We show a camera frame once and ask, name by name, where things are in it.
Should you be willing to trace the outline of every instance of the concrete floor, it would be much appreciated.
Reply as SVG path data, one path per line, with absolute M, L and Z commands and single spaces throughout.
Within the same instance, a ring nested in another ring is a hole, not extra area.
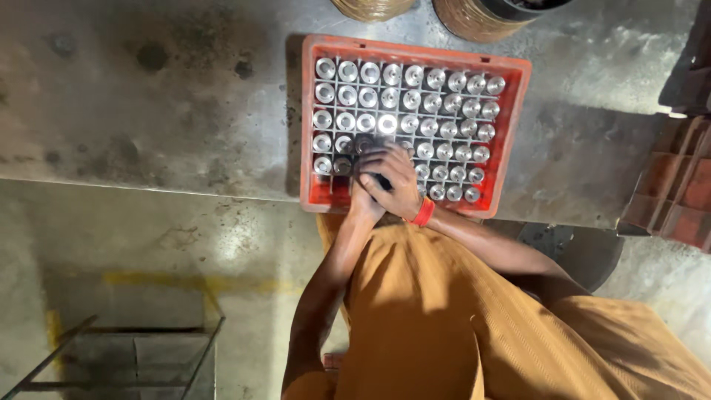
M 323 255 L 314 216 L 298 204 L 2 180 L 0 204 L 0 394 L 48 353 L 57 319 L 65 329 L 92 312 L 109 326 L 194 323 L 199 299 L 167 299 L 182 290 L 172 278 L 202 275 L 227 316 L 218 396 L 279 396 L 296 302 Z M 68 300 L 85 293 L 67 282 L 92 279 L 103 300 Z M 162 286 L 161 302 L 133 291 L 117 304 L 122 280 Z M 648 303 L 711 366 L 709 256 L 628 239 L 596 294 Z M 337 318 L 325 350 L 347 345 Z

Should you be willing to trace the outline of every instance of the shiny metal component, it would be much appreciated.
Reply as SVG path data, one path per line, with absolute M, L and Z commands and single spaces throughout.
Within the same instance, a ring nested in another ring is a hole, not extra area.
M 349 175 L 351 173 L 351 161 L 346 157 L 339 157 L 333 162 L 333 173 L 336 175 Z
M 416 90 L 408 90 L 405 95 L 402 96 L 402 105 L 408 110 L 416 110 L 419 107 L 419 103 L 422 101 L 422 96 Z
M 419 131 L 427 137 L 434 136 L 438 129 L 439 124 L 437 124 L 437 120 L 434 118 L 426 118 L 419 124 Z
M 415 133 L 419 127 L 419 120 L 414 115 L 405 115 L 400 120 L 400 129 L 405 133 Z
M 484 170 L 481 168 L 473 168 L 469 171 L 469 181 L 473 184 L 480 184 L 484 180 Z
M 481 197 L 481 192 L 476 187 L 472 186 L 464 192 L 464 198 L 469 203 L 474 203 L 475 201 L 479 200 L 479 197 Z
M 424 181 L 429 177 L 429 167 L 427 164 L 418 164 L 415 167 L 415 172 L 417 173 L 417 178 Z
M 327 152 L 331 149 L 331 137 L 325 133 L 317 135 L 314 138 L 313 146 L 316 152 Z
M 496 104 L 496 102 L 486 102 L 481 108 L 481 117 L 485 120 L 493 120 L 494 118 L 496 118 L 496 115 L 498 115 L 499 111 L 501 111 L 501 109 L 498 107 L 498 104 Z
M 486 162 L 490 156 L 489 149 L 484 146 L 477 146 L 471 153 L 474 162 Z
M 462 145 L 454 150 L 454 158 L 459 162 L 467 162 L 471 159 L 471 149 L 467 145 Z
M 322 103 L 332 102 L 336 98 L 336 91 L 330 83 L 319 83 L 316 85 L 316 99 Z
M 363 107 L 373 108 L 378 103 L 378 94 L 373 88 L 361 88 L 358 100 Z
M 397 118 L 392 114 L 384 114 L 378 118 L 378 131 L 385 135 L 392 135 L 397 130 Z
M 425 197 L 427 195 L 427 186 L 424 184 L 417 184 L 417 193 L 420 197 Z
M 386 108 L 397 107 L 398 99 L 400 99 L 400 93 L 395 88 L 387 88 L 380 94 L 380 102 Z
M 449 172 L 447 171 L 447 167 L 445 167 L 444 165 L 438 165 L 432 170 L 432 178 L 435 181 L 444 182 L 447 180 L 448 176 Z
M 333 79 L 336 76 L 336 64 L 330 58 L 316 60 L 316 74 L 321 79 Z
M 361 132 L 370 132 L 375 128 L 375 117 L 370 114 L 361 114 L 358 116 L 356 127 Z
M 461 165 L 458 165 L 451 169 L 449 178 L 455 182 L 463 182 L 464 178 L 466 178 L 466 170 Z
M 435 113 L 442 106 L 442 98 L 439 95 L 430 93 L 424 97 L 422 108 L 427 112 Z
M 353 86 L 341 86 L 338 88 L 338 101 L 342 105 L 354 105 L 358 101 L 358 92 L 356 92 L 356 89 Z
M 383 81 L 390 86 L 395 86 L 402 79 L 402 69 L 398 64 L 390 64 L 383 69 Z
M 360 136 L 355 140 L 355 152 L 358 154 L 364 153 L 371 147 L 373 147 L 373 139 L 367 136 Z
M 472 95 L 478 95 L 486 87 L 486 79 L 482 75 L 475 75 L 469 78 L 469 82 L 466 83 L 466 91 Z
M 486 92 L 490 95 L 497 95 L 503 92 L 506 81 L 501 76 L 495 76 L 486 83 Z
M 442 102 L 442 104 L 448 113 L 456 114 L 456 112 L 461 108 L 461 101 L 461 95 L 452 93 L 444 98 L 444 102 Z
M 360 79 L 370 85 L 380 79 L 380 67 L 375 63 L 364 63 L 360 66 Z
M 333 119 L 331 113 L 326 110 L 319 110 L 314 113 L 314 127 L 316 129 L 328 129 L 331 127 Z
M 466 75 L 462 72 L 455 72 L 449 76 L 447 86 L 452 92 L 461 92 L 466 86 Z
M 408 86 L 419 86 L 424 78 L 424 70 L 419 65 L 411 65 L 405 70 L 405 82 Z
M 459 201 L 461 200 L 461 187 L 458 185 L 451 185 L 447 188 L 447 200 L 449 201 Z
M 334 147 L 341 154 L 350 154 L 353 151 L 353 138 L 347 135 L 339 136 Z
M 429 197 L 435 201 L 444 200 L 444 186 L 436 184 L 429 188 Z
M 461 106 L 461 113 L 467 118 L 476 118 L 481 111 L 481 103 L 477 99 L 469 99 Z
M 417 146 L 417 156 L 421 159 L 431 159 L 434 156 L 432 143 L 420 143 Z
M 427 73 L 427 86 L 432 89 L 439 89 L 444 85 L 446 78 L 444 71 L 439 68 L 434 68 Z
M 336 116 L 336 126 L 340 130 L 353 130 L 356 128 L 356 117 L 353 114 L 344 111 Z
M 479 131 L 476 133 L 476 138 L 481 140 L 482 142 L 489 142 L 495 134 L 496 131 L 494 130 L 492 124 L 484 124 L 479 128 Z
M 464 120 L 459 125 L 459 133 L 463 137 L 471 137 L 476 134 L 476 121 L 472 119 Z
M 437 148 L 437 158 L 438 159 L 451 159 L 454 154 L 454 149 L 451 148 L 451 144 L 443 143 Z
M 338 76 L 343 82 L 353 82 L 358 77 L 358 66 L 351 61 L 341 61 L 338 65 Z
M 321 175 L 331 174 L 331 159 L 328 157 L 319 157 L 314 161 L 314 171 Z
M 447 121 L 439 128 L 439 136 L 444 139 L 454 139 L 457 131 L 456 123 L 454 121 Z

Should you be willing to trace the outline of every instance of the orange plastic crate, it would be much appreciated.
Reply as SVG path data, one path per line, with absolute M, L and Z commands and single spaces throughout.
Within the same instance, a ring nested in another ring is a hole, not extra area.
M 318 104 L 315 96 L 316 60 L 322 57 L 334 60 L 350 60 L 360 68 L 361 63 L 374 62 L 383 69 L 383 65 L 401 63 L 421 65 L 425 68 L 441 68 L 445 70 L 460 70 L 474 73 L 485 73 L 485 76 L 499 75 L 506 80 L 506 88 L 498 95 L 497 103 L 501 112 L 493 121 L 496 135 L 483 144 L 491 153 L 489 160 L 483 164 L 473 161 L 466 163 L 466 170 L 480 167 L 485 172 L 485 179 L 479 188 L 481 197 L 474 203 L 443 200 L 437 202 L 444 208 L 471 218 L 491 218 L 496 214 L 501 187 L 506 177 L 508 157 L 513 146 L 515 128 L 518 123 L 523 97 L 528 87 L 531 64 L 527 60 L 506 58 L 461 51 L 449 51 L 437 48 L 406 46 L 402 44 L 368 41 L 365 39 L 344 38 L 338 36 L 309 35 L 303 45 L 303 83 L 302 83 L 302 127 L 301 127 L 301 207 L 310 212 L 343 213 L 351 204 L 350 177 L 319 175 L 314 171 L 314 160 L 322 154 L 314 154 L 312 142 L 314 124 L 312 121 L 314 109 L 337 110 L 337 101 L 333 105 Z M 351 84 L 360 90 L 360 76 Z M 464 163 L 451 160 L 453 163 Z M 463 189 L 469 185 L 464 182 Z

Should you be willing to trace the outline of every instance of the hand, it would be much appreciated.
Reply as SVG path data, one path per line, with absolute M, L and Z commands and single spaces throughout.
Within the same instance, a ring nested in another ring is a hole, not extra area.
M 372 228 L 383 217 L 383 214 L 385 214 L 385 209 L 373 200 L 358 182 L 358 179 L 354 179 L 351 189 L 351 209 L 348 210 L 348 216 L 355 218 L 359 223 L 368 223 Z
M 392 189 L 384 190 L 377 179 L 365 172 L 382 174 Z M 381 206 L 408 221 L 415 219 L 422 197 L 417 191 L 417 173 L 405 149 L 395 143 L 370 148 L 360 158 L 359 173 L 361 184 Z

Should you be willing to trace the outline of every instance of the orange wristband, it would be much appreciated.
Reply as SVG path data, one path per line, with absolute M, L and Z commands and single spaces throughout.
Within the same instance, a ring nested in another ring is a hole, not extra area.
M 422 200 L 419 213 L 417 213 L 415 219 L 410 221 L 410 223 L 417 226 L 425 226 L 432 217 L 432 213 L 434 213 L 434 201 L 430 200 L 429 197 L 425 197 L 424 200 Z

